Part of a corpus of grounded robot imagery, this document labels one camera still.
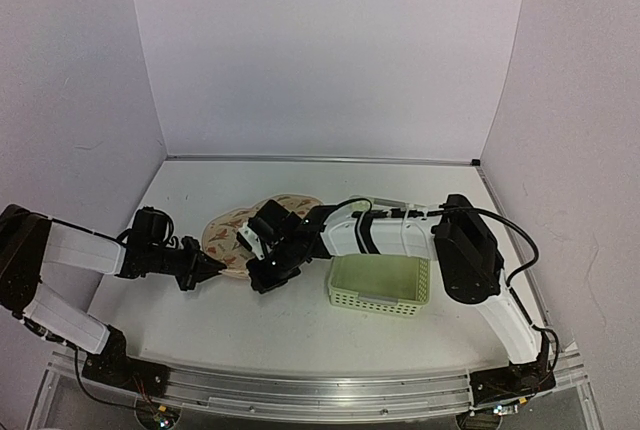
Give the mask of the light green perforated plastic basket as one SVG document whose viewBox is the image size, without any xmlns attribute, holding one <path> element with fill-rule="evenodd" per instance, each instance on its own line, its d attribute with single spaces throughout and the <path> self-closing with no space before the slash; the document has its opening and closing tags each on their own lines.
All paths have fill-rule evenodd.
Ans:
<svg viewBox="0 0 640 430">
<path fill-rule="evenodd" d="M 430 266 L 437 259 L 428 208 L 354 196 L 325 222 L 330 303 L 370 313 L 411 317 L 430 298 Z"/>
</svg>

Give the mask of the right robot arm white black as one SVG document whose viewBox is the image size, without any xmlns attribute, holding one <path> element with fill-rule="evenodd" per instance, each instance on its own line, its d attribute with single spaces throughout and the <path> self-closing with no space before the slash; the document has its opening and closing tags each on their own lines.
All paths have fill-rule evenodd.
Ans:
<svg viewBox="0 0 640 430">
<path fill-rule="evenodd" d="M 531 396 L 555 385 L 557 333 L 534 322 L 512 285 L 537 263 L 539 250 L 518 225 L 473 206 L 463 195 L 450 194 L 433 209 L 395 208 L 356 197 L 314 206 L 304 216 L 269 200 L 236 238 L 253 256 L 246 267 L 252 288 L 261 294 L 283 286 L 315 259 L 368 255 L 434 261 L 447 296 L 477 308 L 508 355 L 506 366 L 472 373 L 475 399 Z"/>
</svg>

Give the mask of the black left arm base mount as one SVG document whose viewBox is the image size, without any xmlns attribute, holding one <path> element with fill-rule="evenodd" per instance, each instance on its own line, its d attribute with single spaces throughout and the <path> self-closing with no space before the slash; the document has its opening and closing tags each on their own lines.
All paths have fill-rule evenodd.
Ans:
<svg viewBox="0 0 640 430">
<path fill-rule="evenodd" d="M 81 376 L 92 382 L 148 397 L 163 397 L 168 387 L 169 367 L 130 357 L 124 333 L 110 325 L 107 329 L 106 344 L 99 353 L 87 354 Z"/>
</svg>

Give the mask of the beige patterned mesh laundry bag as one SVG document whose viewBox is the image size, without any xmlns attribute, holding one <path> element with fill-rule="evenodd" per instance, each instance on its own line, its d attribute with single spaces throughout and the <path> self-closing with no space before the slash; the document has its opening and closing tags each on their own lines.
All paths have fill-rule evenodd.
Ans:
<svg viewBox="0 0 640 430">
<path fill-rule="evenodd" d="M 253 206 L 237 208 L 210 221 L 201 237 L 201 247 L 211 258 L 226 265 L 222 275 L 238 280 L 249 280 L 246 263 L 253 257 L 237 240 L 237 232 L 268 201 L 275 200 L 287 211 L 303 217 L 323 202 L 315 197 L 296 194 L 280 194 L 267 197 Z"/>
</svg>

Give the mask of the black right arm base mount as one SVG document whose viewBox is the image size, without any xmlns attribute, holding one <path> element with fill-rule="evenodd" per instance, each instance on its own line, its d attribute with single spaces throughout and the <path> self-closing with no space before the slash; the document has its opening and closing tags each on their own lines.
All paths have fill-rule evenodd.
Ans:
<svg viewBox="0 0 640 430">
<path fill-rule="evenodd" d="M 544 364 L 510 364 L 470 374 L 473 406 L 476 408 L 531 397 L 556 386 L 553 372 Z"/>
</svg>

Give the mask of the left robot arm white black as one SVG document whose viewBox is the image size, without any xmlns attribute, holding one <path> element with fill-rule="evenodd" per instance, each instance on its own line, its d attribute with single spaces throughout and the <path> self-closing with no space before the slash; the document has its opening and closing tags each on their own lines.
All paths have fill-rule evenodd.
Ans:
<svg viewBox="0 0 640 430">
<path fill-rule="evenodd" d="M 152 397 L 165 394 L 169 368 L 130 356 L 124 332 L 69 302 L 55 270 L 124 280 L 170 276 L 183 292 L 220 275 L 226 264 L 191 236 L 179 238 L 171 217 L 145 206 L 113 237 L 16 204 L 1 213 L 1 305 L 41 339 L 82 351 L 81 376 Z"/>
</svg>

